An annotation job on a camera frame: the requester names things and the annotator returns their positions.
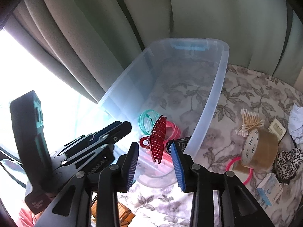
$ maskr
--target metal bolt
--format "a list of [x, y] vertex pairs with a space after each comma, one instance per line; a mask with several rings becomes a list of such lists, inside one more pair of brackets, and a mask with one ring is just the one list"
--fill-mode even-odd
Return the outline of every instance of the metal bolt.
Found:
[[191, 168], [193, 168], [194, 170], [199, 170], [201, 166], [199, 164], [193, 164]]
[[119, 165], [117, 165], [117, 164], [112, 164], [112, 165], [109, 166], [109, 168], [110, 168], [111, 170], [117, 170], [117, 169], [119, 168]]
[[79, 171], [76, 173], [77, 178], [82, 178], [82, 177], [84, 177], [84, 175], [85, 175], [85, 172], [83, 172], [83, 171]]
[[228, 177], [233, 177], [233, 176], [234, 176], [234, 172], [233, 172], [233, 171], [227, 171], [227, 172], [226, 172], [226, 175], [227, 175]]

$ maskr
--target cotton swab pile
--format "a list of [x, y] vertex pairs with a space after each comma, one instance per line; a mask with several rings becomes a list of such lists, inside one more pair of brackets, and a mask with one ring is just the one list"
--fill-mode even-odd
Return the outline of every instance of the cotton swab pile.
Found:
[[249, 132], [255, 127], [263, 127], [264, 120], [261, 120], [259, 113], [248, 111], [247, 109], [241, 109], [243, 125], [237, 129], [237, 134], [247, 137]]

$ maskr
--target pink fabric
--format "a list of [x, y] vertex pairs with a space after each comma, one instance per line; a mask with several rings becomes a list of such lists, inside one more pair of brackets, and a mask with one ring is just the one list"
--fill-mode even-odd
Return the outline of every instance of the pink fabric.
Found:
[[18, 227], [33, 227], [36, 223], [34, 214], [29, 210], [26, 204], [20, 209], [19, 218], [16, 221]]

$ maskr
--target crumpled white paper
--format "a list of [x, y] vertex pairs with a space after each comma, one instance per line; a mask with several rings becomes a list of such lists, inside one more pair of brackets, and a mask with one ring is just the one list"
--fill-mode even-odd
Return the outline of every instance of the crumpled white paper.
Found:
[[303, 143], [303, 107], [293, 105], [289, 114], [288, 132], [297, 144]]

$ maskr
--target storage box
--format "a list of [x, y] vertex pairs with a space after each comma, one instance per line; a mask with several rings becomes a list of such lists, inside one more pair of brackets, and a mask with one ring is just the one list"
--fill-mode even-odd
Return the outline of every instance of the storage box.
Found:
[[[218, 103], [228, 54], [228, 45], [216, 39], [168, 38], [146, 48], [98, 104], [115, 120], [132, 124], [119, 149], [127, 152], [132, 141], [139, 142], [144, 135], [138, 116], [153, 109], [179, 126], [181, 137], [192, 135], [184, 153], [194, 159]], [[154, 188], [176, 182], [172, 165], [155, 164], [141, 147], [135, 179]]]
[[283, 188], [274, 173], [269, 173], [257, 187], [257, 191], [266, 205], [273, 205], [283, 192]]

